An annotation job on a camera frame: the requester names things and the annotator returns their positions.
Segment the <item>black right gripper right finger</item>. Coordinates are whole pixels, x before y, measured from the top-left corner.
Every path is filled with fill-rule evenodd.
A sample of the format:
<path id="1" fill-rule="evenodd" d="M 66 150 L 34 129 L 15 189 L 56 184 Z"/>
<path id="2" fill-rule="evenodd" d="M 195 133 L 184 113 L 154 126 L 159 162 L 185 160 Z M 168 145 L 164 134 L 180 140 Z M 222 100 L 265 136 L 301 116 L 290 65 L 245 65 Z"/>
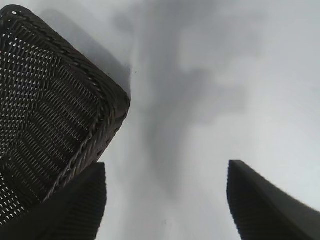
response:
<path id="1" fill-rule="evenodd" d="M 318 240 L 320 213 L 286 194 L 241 160 L 230 160 L 227 201 L 243 240 Z"/>

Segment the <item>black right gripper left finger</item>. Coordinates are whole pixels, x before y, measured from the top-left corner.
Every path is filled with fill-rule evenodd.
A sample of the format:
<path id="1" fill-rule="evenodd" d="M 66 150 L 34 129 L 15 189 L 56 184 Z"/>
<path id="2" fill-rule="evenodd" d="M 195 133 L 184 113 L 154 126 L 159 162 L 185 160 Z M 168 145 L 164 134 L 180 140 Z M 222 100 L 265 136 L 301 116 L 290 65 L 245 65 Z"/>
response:
<path id="1" fill-rule="evenodd" d="M 106 167 L 93 163 L 48 200 L 2 226 L 0 238 L 94 240 L 106 203 Z"/>

